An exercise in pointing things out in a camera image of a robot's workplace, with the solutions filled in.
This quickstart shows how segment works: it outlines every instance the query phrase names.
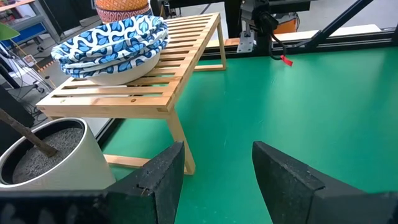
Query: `metal bracket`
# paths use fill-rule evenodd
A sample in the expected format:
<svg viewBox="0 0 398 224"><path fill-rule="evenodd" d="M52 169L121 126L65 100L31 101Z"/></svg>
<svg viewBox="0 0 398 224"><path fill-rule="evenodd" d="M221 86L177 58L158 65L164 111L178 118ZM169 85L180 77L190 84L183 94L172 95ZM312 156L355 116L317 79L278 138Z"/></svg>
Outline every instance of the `metal bracket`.
<svg viewBox="0 0 398 224"><path fill-rule="evenodd" d="M247 31L242 31L240 43L238 45L237 53L250 53L254 48L254 31L250 30L249 33Z"/></svg>

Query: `blue and white bowl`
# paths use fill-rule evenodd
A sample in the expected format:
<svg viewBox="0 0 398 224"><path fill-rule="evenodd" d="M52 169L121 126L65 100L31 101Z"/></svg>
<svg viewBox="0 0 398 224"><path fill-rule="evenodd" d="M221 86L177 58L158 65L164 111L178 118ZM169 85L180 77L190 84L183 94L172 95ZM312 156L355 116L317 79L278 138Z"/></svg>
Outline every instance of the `blue and white bowl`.
<svg viewBox="0 0 398 224"><path fill-rule="evenodd" d="M152 70L168 42L163 18L140 15L83 32L54 47L51 55L74 78L118 85Z"/></svg>

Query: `orange object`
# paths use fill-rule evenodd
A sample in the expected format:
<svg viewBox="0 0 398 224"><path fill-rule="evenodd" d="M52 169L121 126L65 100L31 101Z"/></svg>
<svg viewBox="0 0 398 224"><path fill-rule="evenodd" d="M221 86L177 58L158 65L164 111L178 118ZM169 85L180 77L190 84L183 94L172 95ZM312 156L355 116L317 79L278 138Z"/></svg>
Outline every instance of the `orange object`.
<svg viewBox="0 0 398 224"><path fill-rule="evenodd" d="M133 11L145 8L148 0L96 0L95 4L109 11Z"/></svg>
<svg viewBox="0 0 398 224"><path fill-rule="evenodd" d="M297 32L297 19L284 22L278 25L278 28L274 30L274 34L284 34L289 32Z"/></svg>

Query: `wooden stick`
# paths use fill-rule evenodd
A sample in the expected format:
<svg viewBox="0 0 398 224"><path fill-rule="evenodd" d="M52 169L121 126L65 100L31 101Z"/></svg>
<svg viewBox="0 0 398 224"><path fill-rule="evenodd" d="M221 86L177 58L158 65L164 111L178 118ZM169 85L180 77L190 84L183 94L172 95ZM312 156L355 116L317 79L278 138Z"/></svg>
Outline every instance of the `wooden stick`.
<svg viewBox="0 0 398 224"><path fill-rule="evenodd" d="M14 128L17 132L19 132L19 134L23 135L26 139L28 139L31 143L33 143L40 152L44 153L47 157L52 157L58 152L54 147L49 146L48 144L43 142L35 134L33 134L29 128L23 126L20 122L15 120L13 117L9 116L1 108L0 108L0 120L4 121L12 128Z"/></svg>

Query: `potted plant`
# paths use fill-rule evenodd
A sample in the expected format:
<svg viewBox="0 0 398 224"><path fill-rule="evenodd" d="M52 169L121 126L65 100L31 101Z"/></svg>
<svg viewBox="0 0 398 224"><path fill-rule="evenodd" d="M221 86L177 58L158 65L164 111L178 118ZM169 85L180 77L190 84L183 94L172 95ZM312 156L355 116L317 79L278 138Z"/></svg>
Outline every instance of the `potted plant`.
<svg viewBox="0 0 398 224"><path fill-rule="evenodd" d="M115 183L85 120L62 118L31 131L0 109L23 135L0 157L0 190L105 189Z"/></svg>

